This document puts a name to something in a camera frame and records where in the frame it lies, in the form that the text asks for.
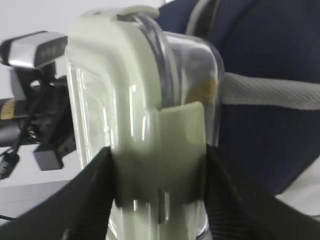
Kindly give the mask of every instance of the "gray strap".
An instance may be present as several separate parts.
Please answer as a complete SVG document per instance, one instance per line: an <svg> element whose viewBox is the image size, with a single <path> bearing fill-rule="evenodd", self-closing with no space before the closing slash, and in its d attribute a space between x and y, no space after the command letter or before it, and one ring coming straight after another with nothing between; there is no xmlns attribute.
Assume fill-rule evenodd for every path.
<svg viewBox="0 0 320 240"><path fill-rule="evenodd" d="M226 73L222 103L320 110L320 84Z"/></svg>

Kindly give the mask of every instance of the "navy backpack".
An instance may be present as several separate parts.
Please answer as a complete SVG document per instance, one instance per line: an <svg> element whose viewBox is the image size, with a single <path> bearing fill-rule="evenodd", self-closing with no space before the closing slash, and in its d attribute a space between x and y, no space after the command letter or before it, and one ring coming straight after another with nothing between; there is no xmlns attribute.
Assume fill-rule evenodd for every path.
<svg viewBox="0 0 320 240"><path fill-rule="evenodd" d="M320 155L320 1L175 0L157 22L218 49L228 72L219 147L282 193Z"/></svg>

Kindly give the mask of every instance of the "black cable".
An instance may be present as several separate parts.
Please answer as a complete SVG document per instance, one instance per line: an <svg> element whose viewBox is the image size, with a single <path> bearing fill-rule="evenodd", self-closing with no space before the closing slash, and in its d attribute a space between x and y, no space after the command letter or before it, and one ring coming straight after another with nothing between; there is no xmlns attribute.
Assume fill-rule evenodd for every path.
<svg viewBox="0 0 320 240"><path fill-rule="evenodd" d="M13 220L15 220L15 218L13 218L13 217L4 216L4 215L0 215L0 219L7 220L7 221L13 221Z"/></svg>
<svg viewBox="0 0 320 240"><path fill-rule="evenodd" d="M40 90L39 96L37 97L36 101L32 104L31 110L28 113L28 116L27 116L25 122L23 123L20 134L18 136L18 139L16 140L16 142L12 146L12 154L13 155L17 154L17 152L19 151L19 148L20 148L22 142L24 141L25 135L26 135L28 127L34 117L34 114L38 110L38 107L41 104L41 102L43 101L43 98L47 95L48 90L50 88L52 88L52 86L50 84L47 84L47 85L44 85L42 88L44 88L44 89Z"/></svg>
<svg viewBox="0 0 320 240"><path fill-rule="evenodd" d="M39 106L43 102L44 98L47 96L48 91L53 87L50 85L51 81L47 80L47 76L45 75L44 72L41 72L39 70L38 73L39 73L39 80L42 83L40 93L37 96L35 102L31 105L30 111L28 112L26 120L22 125L19 136L15 141L15 143L12 145L12 148L9 148L8 150L0 154L0 157L2 157L0 161L0 180L8 178L13 172L13 170L16 168L20 160L18 151L26 137L28 127L31 124L33 117L36 111L38 110Z"/></svg>

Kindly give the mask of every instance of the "plastic container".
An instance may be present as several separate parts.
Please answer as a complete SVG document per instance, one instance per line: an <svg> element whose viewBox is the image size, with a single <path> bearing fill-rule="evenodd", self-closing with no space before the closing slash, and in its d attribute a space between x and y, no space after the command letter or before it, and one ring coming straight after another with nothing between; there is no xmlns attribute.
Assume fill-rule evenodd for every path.
<svg viewBox="0 0 320 240"><path fill-rule="evenodd" d="M117 193L109 240L195 240L206 144L216 144L223 64L201 39L163 32L151 7L95 10L66 48L77 150L110 146Z"/></svg>

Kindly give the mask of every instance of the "navy blue fabric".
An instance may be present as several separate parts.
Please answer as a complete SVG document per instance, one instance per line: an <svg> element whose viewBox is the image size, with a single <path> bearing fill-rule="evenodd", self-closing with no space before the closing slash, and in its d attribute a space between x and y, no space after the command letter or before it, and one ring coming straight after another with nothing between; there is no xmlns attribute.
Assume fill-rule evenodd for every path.
<svg viewBox="0 0 320 240"><path fill-rule="evenodd" d="M219 147L252 180L274 194L319 156L319 111L224 105Z"/></svg>
<svg viewBox="0 0 320 240"><path fill-rule="evenodd" d="M216 49L221 52L224 40L241 16L245 15L254 5L262 1L263 0L221 0L213 27L208 33L207 39L211 43L214 43Z"/></svg>
<svg viewBox="0 0 320 240"><path fill-rule="evenodd" d="M320 1L257 4L228 33L220 53L228 72L319 83Z"/></svg>
<svg viewBox="0 0 320 240"><path fill-rule="evenodd" d="M184 33L191 11L177 12L190 6L188 0L165 6L160 26ZM206 39L227 72L320 83L318 0L222 0ZM320 155L320 111L223 105L221 114L219 146L275 195Z"/></svg>
<svg viewBox="0 0 320 240"><path fill-rule="evenodd" d="M164 31L184 34L189 17L199 0L175 0L160 8L156 20Z"/></svg>

